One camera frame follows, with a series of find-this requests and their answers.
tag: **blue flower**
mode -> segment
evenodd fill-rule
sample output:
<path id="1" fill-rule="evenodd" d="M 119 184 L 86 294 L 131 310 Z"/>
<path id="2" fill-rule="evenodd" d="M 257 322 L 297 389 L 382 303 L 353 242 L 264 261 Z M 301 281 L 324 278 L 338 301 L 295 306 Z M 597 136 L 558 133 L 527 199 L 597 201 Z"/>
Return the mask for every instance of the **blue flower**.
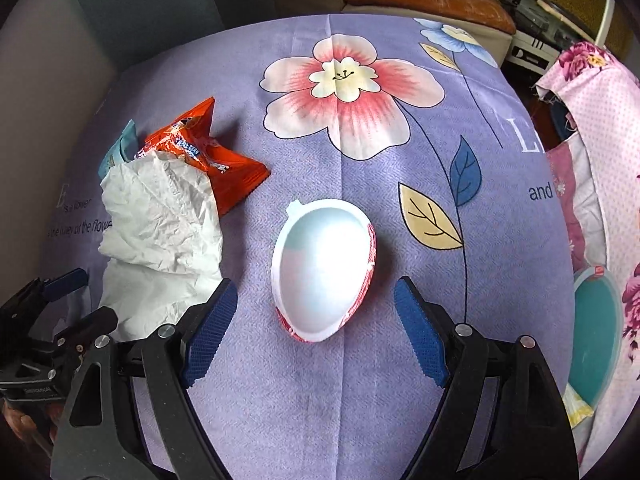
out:
<path id="1" fill-rule="evenodd" d="M 426 27 L 420 31 L 420 34 L 431 41 L 431 43 L 435 43 L 452 52 L 462 52 L 466 50 L 485 63 L 498 68 L 498 64 L 491 54 L 482 48 L 474 37 L 465 30 L 446 25 L 445 23 L 432 22 L 431 20 L 423 20 L 421 18 L 414 18 L 414 20 L 423 27 Z"/>

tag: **light blue package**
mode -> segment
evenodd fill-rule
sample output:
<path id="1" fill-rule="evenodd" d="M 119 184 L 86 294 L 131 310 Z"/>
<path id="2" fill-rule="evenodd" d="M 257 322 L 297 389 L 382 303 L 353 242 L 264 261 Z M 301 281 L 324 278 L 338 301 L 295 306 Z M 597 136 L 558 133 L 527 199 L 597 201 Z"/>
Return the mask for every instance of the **light blue package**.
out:
<path id="1" fill-rule="evenodd" d="M 113 146 L 109 148 L 109 151 L 104 155 L 100 168 L 98 168 L 98 176 L 100 180 L 104 179 L 109 172 L 109 169 L 123 162 L 130 162 L 136 156 L 139 150 L 138 136 L 136 135 L 136 123 L 129 121 L 127 126 L 113 143 Z"/>

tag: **purple tablecloth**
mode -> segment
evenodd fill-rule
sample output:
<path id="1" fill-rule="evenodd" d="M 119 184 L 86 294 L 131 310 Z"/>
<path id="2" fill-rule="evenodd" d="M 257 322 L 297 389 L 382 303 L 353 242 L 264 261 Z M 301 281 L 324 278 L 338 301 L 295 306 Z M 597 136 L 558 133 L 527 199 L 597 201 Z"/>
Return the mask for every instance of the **purple tablecloth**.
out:
<path id="1" fill-rule="evenodd" d="M 84 312 L 98 306 L 106 265 L 97 168 L 127 121 L 148 134 L 213 95 L 212 134 L 272 172 L 222 218 L 222 271 L 238 285 L 238 311 L 189 390 L 237 480 L 400 478 L 442 393 L 420 371 L 394 309 L 404 274 L 455 322 L 466 306 L 485 336 L 534 336 L 564 389 L 573 281 L 550 170 L 495 63 L 447 27 L 337 15 L 221 32 L 127 70 L 78 141 L 42 271 L 87 268 Z M 302 344 L 276 317 L 271 253 L 289 202 L 320 198 L 367 214 L 378 257 L 350 322 Z M 52 307 L 36 332 L 50 337 L 73 321 L 68 309 Z M 144 384 L 136 397 L 152 457 L 169 468 Z"/>

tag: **yellow leaf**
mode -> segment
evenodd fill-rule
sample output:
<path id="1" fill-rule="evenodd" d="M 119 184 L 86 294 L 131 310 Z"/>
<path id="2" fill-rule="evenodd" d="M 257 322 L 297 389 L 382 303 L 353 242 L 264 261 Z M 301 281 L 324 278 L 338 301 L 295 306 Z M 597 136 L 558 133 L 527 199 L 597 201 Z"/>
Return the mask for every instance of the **yellow leaf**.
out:
<path id="1" fill-rule="evenodd" d="M 438 204 L 401 182 L 398 191 L 404 223 L 416 240 L 441 251 L 462 247 L 458 231 Z"/>
<path id="2" fill-rule="evenodd" d="M 421 43 L 420 46 L 424 49 L 424 51 L 427 54 L 429 54 L 429 56 L 431 56 L 431 59 L 433 59 L 434 61 L 437 61 L 441 65 L 447 66 L 449 68 L 452 68 L 453 70 L 457 70 L 458 72 L 460 72 L 460 69 L 451 60 L 451 58 L 449 56 L 447 56 L 446 54 L 444 54 L 443 52 L 439 51 L 434 46 L 427 45 L 427 44 L 424 44 L 424 43 Z"/>

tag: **flower stem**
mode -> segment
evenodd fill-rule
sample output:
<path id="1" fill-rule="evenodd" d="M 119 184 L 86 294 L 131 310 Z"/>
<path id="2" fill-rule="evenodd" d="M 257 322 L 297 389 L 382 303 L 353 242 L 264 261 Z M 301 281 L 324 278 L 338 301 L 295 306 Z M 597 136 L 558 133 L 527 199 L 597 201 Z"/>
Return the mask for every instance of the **flower stem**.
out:
<path id="1" fill-rule="evenodd" d="M 451 189 L 451 182 L 449 180 L 449 175 L 447 174 L 447 168 L 445 168 L 444 163 L 440 158 L 440 155 L 438 154 L 438 150 L 436 150 L 435 146 L 431 142 L 431 139 L 427 135 L 427 132 L 424 131 L 424 128 L 422 127 L 422 125 L 417 121 L 414 115 L 409 110 L 406 109 L 402 101 L 400 101 L 399 99 L 396 99 L 396 103 L 402 109 L 402 111 L 404 111 L 405 114 L 407 114 L 409 117 L 411 117 L 414 120 L 414 123 L 418 126 L 418 128 L 420 128 L 420 130 L 424 134 L 425 139 L 427 139 L 427 142 L 431 146 L 431 150 L 433 151 L 436 158 L 438 159 L 438 162 L 440 163 L 440 167 L 442 168 L 442 173 L 444 174 L 444 178 L 447 181 L 447 185 L 449 187 L 449 192 L 451 193 L 451 197 L 453 198 L 453 205 L 456 207 L 456 217 L 458 218 L 458 228 L 460 229 L 460 243 L 462 244 L 462 261 L 465 267 L 465 318 L 463 322 L 466 323 L 466 304 L 467 304 L 467 298 L 468 298 L 468 270 L 466 268 L 465 235 L 462 232 L 462 222 L 460 221 L 460 211 L 458 209 L 458 204 L 456 203 L 456 197 L 453 195 L 453 190 Z"/>
<path id="2" fill-rule="evenodd" d="M 456 62 L 456 53 L 455 52 L 451 52 L 451 55 L 453 57 L 453 62 Z M 500 139 L 498 138 L 498 136 L 495 134 L 495 130 L 494 128 L 491 126 L 491 124 L 489 123 L 489 121 L 487 120 L 486 116 L 484 115 L 484 112 L 482 111 L 482 108 L 480 107 L 480 105 L 478 104 L 478 101 L 476 101 L 476 97 L 474 96 L 474 93 L 471 91 L 471 86 L 469 86 L 469 81 L 466 80 L 465 75 L 462 73 L 462 70 L 460 71 L 460 75 L 462 76 L 462 79 L 465 81 L 466 84 L 466 88 L 469 90 L 469 95 L 471 95 L 471 98 L 474 100 L 474 102 L 476 103 L 476 108 L 478 108 L 478 111 L 480 112 L 480 115 L 482 115 L 482 118 L 484 119 L 484 122 L 486 123 L 487 126 L 489 126 L 489 129 L 491 130 L 491 133 L 494 134 L 495 140 L 498 141 L 498 144 L 500 144 L 500 147 L 502 149 L 504 149 L 504 146 L 502 145 L 502 143 L 500 142 Z"/>

